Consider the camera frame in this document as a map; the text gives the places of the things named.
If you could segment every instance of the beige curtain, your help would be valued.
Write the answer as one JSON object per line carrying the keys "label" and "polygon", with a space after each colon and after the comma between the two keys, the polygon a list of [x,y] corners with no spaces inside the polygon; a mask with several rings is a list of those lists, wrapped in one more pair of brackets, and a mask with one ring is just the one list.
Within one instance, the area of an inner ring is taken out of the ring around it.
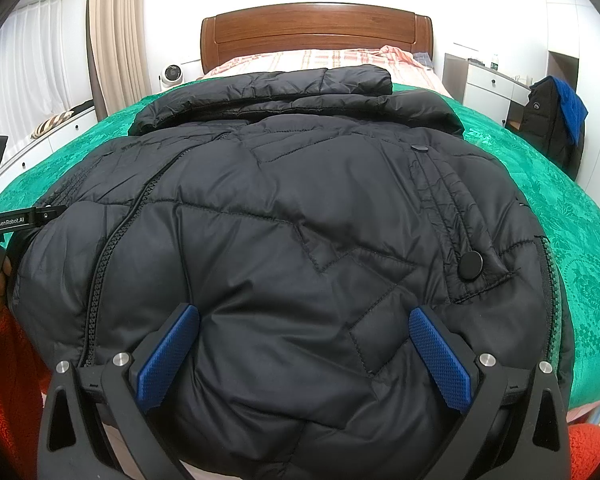
{"label": "beige curtain", "polygon": [[89,27],[107,113],[149,95],[142,0],[89,0]]}

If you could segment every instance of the wooden headboard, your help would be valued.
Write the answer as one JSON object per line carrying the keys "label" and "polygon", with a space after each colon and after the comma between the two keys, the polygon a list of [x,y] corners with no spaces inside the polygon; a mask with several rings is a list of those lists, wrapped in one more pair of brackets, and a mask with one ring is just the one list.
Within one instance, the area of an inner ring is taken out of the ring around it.
{"label": "wooden headboard", "polygon": [[202,70],[238,56],[306,48],[381,48],[428,52],[433,59],[429,16],[362,4],[279,4],[205,18],[200,33]]}

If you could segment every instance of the black snap button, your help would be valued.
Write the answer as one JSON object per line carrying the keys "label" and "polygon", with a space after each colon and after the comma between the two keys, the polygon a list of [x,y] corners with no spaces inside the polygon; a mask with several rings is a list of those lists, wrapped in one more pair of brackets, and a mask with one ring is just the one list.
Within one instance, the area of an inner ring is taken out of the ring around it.
{"label": "black snap button", "polygon": [[482,256],[477,251],[469,251],[460,256],[458,274],[466,282],[472,282],[482,272]]}

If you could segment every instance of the metal screw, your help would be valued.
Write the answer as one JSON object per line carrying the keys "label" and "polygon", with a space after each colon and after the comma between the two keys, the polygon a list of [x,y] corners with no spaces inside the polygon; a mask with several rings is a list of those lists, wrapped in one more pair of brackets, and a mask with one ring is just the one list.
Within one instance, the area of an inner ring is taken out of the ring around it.
{"label": "metal screw", "polygon": [[552,367],[551,363],[548,363],[547,361],[540,361],[540,364],[538,366],[540,367],[540,371],[543,374],[550,374],[554,371],[554,367]]}
{"label": "metal screw", "polygon": [[64,374],[69,369],[69,361],[60,361],[56,365],[56,372]]}
{"label": "metal screw", "polygon": [[493,366],[494,364],[496,364],[496,358],[494,356],[492,356],[491,354],[481,354],[480,355],[480,362],[484,365],[484,366]]}
{"label": "metal screw", "polygon": [[116,366],[124,366],[129,362],[129,354],[126,352],[120,352],[113,356],[113,364]]}

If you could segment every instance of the blue gripper pad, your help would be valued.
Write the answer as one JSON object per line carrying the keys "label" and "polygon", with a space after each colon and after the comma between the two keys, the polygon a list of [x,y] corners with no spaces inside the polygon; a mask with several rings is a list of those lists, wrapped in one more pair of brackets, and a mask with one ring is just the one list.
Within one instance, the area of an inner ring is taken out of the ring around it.
{"label": "blue gripper pad", "polygon": [[409,315],[409,334],[446,405],[466,413],[471,406],[469,374],[420,308]]}
{"label": "blue gripper pad", "polygon": [[158,332],[162,338],[137,375],[136,402],[142,412],[160,406],[199,329],[200,313],[187,305],[165,333]]}

